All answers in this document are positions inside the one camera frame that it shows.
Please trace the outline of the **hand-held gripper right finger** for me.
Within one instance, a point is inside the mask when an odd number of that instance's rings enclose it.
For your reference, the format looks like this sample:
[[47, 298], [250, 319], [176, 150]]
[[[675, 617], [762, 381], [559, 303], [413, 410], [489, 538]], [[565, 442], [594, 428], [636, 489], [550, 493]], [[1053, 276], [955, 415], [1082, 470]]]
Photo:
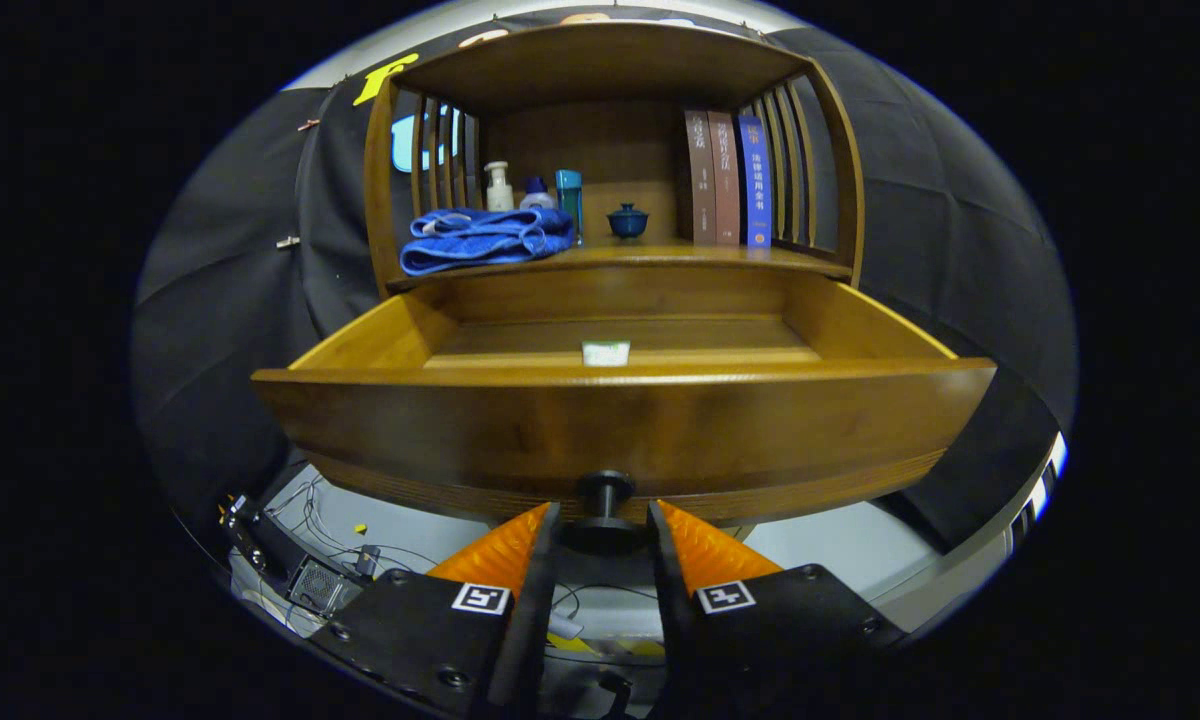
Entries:
[[647, 528], [667, 656], [652, 715], [836, 716], [908, 641], [823, 565], [780, 569], [668, 502]]

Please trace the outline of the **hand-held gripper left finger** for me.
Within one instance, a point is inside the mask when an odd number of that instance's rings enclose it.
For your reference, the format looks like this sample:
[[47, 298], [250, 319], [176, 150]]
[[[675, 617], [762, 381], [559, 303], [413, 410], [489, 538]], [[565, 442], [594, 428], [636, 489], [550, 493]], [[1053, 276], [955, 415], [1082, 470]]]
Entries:
[[389, 571], [311, 635], [322, 655], [428, 716], [533, 716], [556, 592], [558, 502], [487, 534], [526, 534], [512, 574]]

